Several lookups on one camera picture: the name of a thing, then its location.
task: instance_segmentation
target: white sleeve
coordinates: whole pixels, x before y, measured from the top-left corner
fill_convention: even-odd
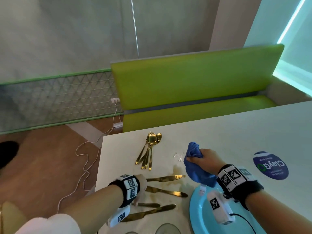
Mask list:
[[[67,214],[48,219],[37,217],[26,222],[15,234],[81,234],[76,221]]]

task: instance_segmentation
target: green metal frame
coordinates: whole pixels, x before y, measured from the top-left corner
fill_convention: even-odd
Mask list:
[[[115,114],[115,116],[119,116],[119,115],[123,115],[123,113],[116,113]],[[2,132],[0,132],[0,135],[11,134],[11,133],[16,133],[16,132],[22,132],[22,131],[27,131],[27,130],[41,129],[41,128],[46,128],[46,127],[51,127],[51,126],[67,125],[67,124],[83,122],[83,121],[91,121],[91,120],[96,120],[96,119],[101,119],[101,118],[106,118],[106,117],[112,117],[112,116],[114,116],[114,114],[98,116],[98,117],[84,118],[84,119],[73,120],[73,121],[53,123],[53,124],[49,124],[49,125],[33,126],[33,127],[28,127],[28,128],[23,128],[23,129],[16,129],[16,130],[10,130],[10,131],[2,131]]]
[[[13,81],[13,82],[0,83],[0,85],[18,84],[18,83],[24,83],[24,82],[30,82],[30,81],[68,77],[68,76],[75,76],[75,75],[82,75],[82,74],[93,74],[93,73],[106,72],[106,71],[111,71],[111,70],[112,70],[111,68],[107,68],[107,69],[101,69],[101,70],[92,70],[92,71],[85,71],[85,72],[78,72],[78,73],[71,73],[71,74],[64,74],[64,75],[54,75],[54,76],[39,77],[39,78],[21,79],[21,80],[17,80],[17,81]]]

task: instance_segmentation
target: wristband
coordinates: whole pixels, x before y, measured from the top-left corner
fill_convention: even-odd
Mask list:
[[[122,190],[124,201],[120,208],[131,204],[140,192],[140,182],[138,178],[128,174],[118,177],[115,181],[111,182],[109,186],[110,185],[116,185]]]
[[[246,168],[235,167],[232,164],[224,165],[220,169],[217,182],[225,196],[238,200],[246,210],[248,210],[245,204],[247,196],[263,190],[263,186]]]

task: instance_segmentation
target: white table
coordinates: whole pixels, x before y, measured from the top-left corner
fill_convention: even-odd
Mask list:
[[[149,131],[163,135],[160,144],[153,147],[152,171],[135,165]],[[200,148],[216,150],[227,163],[246,167],[266,191],[312,220],[312,101],[105,136],[96,190],[124,173],[142,173],[146,178],[186,174],[183,161],[176,160],[174,154],[184,156],[191,141],[197,142]],[[280,157],[289,169],[289,176],[285,180],[274,180],[262,174],[253,163],[253,155],[258,151]],[[139,221],[120,223],[111,229],[104,225],[99,233],[152,234],[167,222],[176,225],[182,234],[191,233],[189,199],[198,184],[186,177],[174,182],[149,182],[149,185],[183,191],[189,198],[146,192],[145,202],[175,203],[177,207],[147,215]],[[149,210],[131,207],[131,212],[143,209]]]

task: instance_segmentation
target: green bench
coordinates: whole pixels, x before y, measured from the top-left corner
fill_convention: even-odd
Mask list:
[[[123,132],[276,106],[257,92],[270,84],[283,49],[276,44],[112,63]],[[182,102],[191,105],[175,106]]]

